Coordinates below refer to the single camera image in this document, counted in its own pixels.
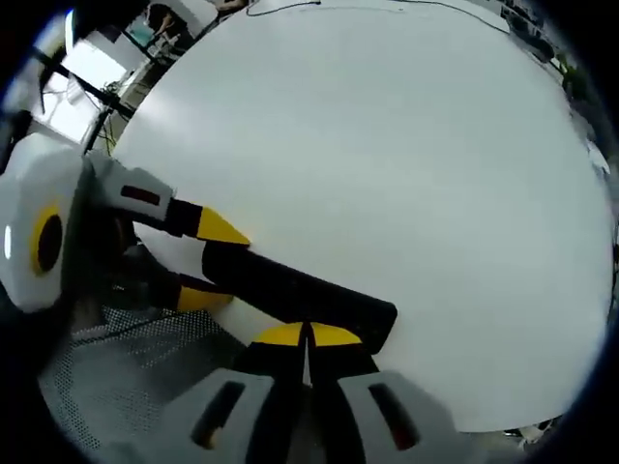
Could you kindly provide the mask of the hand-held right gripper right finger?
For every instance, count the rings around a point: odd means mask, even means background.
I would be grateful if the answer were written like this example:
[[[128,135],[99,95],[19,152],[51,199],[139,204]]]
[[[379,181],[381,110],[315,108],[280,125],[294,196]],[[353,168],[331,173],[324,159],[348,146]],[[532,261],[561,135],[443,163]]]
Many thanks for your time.
[[[360,337],[309,324],[309,374],[329,463],[464,463],[467,439],[447,409],[381,370]]]

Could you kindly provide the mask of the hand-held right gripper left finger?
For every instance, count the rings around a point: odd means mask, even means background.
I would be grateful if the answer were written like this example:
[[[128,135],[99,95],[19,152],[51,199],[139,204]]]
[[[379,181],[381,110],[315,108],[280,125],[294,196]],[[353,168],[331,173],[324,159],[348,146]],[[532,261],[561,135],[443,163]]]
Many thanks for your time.
[[[161,463],[284,463],[303,396],[302,322],[263,332],[236,358],[169,403]]]

